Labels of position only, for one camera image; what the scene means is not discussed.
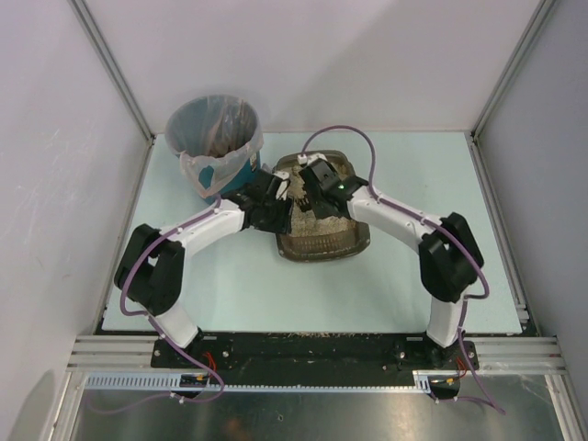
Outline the brown litter box tray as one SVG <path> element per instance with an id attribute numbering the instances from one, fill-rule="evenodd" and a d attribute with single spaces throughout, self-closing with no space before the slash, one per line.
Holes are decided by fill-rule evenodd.
<path id="1" fill-rule="evenodd" d="M 288 160 L 295 153 L 284 156 Z M 291 237 L 288 234 L 276 236 L 279 254 L 293 262 L 320 262 L 346 258 L 363 252 L 370 245 L 370 230 L 364 222 L 355 221 L 353 229 L 328 235 L 312 237 Z"/>

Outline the black litter scoop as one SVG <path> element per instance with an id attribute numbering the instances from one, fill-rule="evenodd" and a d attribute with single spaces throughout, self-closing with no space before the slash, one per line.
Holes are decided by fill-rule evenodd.
<path id="1" fill-rule="evenodd" d="M 312 204 L 307 196 L 297 198 L 296 203 L 299 206 L 301 212 L 312 211 Z"/>

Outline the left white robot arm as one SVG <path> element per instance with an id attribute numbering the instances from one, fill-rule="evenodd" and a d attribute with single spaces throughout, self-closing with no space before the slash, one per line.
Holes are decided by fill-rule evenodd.
<path id="1" fill-rule="evenodd" d="M 143 316 L 171 344 L 188 347 L 200 330 L 184 306 L 186 262 L 243 230 L 289 232 L 294 205 L 289 186 L 289 173 L 260 170 L 251 182 L 215 197 L 209 208 L 173 227 L 136 227 L 114 276 L 123 315 Z"/>

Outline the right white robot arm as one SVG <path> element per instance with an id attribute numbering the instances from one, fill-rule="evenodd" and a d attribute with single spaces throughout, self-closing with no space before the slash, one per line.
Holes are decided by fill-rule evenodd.
<path id="1" fill-rule="evenodd" d="M 387 233 L 416 252 L 420 279 L 432 296 L 425 335 L 441 348 L 460 336 L 465 291 L 480 281 L 481 251 L 465 218 L 428 215 L 379 193 L 366 179 L 343 179 L 321 153 L 300 154 L 299 175 L 304 197 L 301 209 L 317 219 L 347 218 Z"/>

